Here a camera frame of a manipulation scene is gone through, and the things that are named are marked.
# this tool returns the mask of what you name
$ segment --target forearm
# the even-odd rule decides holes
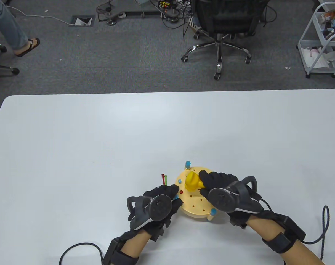
[[[266,241],[274,239],[279,233],[285,231],[275,221],[260,219],[255,216],[251,216],[246,224]],[[281,257],[288,265],[324,265],[314,253],[298,240],[290,250],[281,254]]]
[[[142,253],[150,238],[150,234],[144,230],[141,230],[135,237],[126,241],[121,249],[121,252],[130,257],[137,258]]]

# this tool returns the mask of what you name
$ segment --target yellow duck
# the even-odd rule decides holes
[[[186,177],[185,188],[189,192],[193,192],[198,188],[202,189],[202,188],[205,188],[205,187],[203,185],[203,182],[199,179],[198,174],[191,171]]]

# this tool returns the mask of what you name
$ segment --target foot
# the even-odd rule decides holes
[[[191,17],[188,21],[188,25],[194,32],[202,28],[201,25],[199,24],[198,18],[196,17]]]
[[[32,38],[31,40],[33,41],[33,45],[31,47],[30,47],[31,42],[28,41],[21,49],[14,50],[13,53],[15,55],[19,55],[19,54],[25,52],[26,50],[28,50],[29,48],[32,49],[33,47],[35,47],[37,45],[38,41],[36,40],[36,38]]]

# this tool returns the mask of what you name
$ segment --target gray carpet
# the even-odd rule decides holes
[[[13,0],[12,6],[26,14],[53,15],[69,22],[73,14],[95,14],[102,2]],[[265,28],[259,25],[252,38],[237,39],[252,52],[252,63],[244,63],[242,52],[225,48],[219,81],[213,80],[215,49],[191,54],[182,63],[186,49],[203,41],[195,41],[190,29],[183,38],[182,28],[170,30],[158,18],[126,18],[115,26],[96,21],[93,28],[73,28],[50,18],[18,15],[25,32],[40,38],[41,44],[22,58],[11,52],[0,55],[0,64],[21,71],[9,77],[0,70],[0,106],[7,96],[19,94],[335,88],[330,75],[306,79],[295,49],[313,1],[272,0],[270,6],[278,11],[278,19]],[[5,44],[1,34],[0,43]]]

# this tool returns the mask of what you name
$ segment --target paper on cart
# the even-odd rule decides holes
[[[306,66],[311,67],[314,61],[316,60],[318,54],[314,52],[311,53],[309,48],[305,49],[301,48],[301,52],[304,56]],[[316,62],[314,68],[323,68],[323,67],[329,68],[329,63],[334,60],[335,60],[335,52],[323,53],[319,58],[319,60]]]

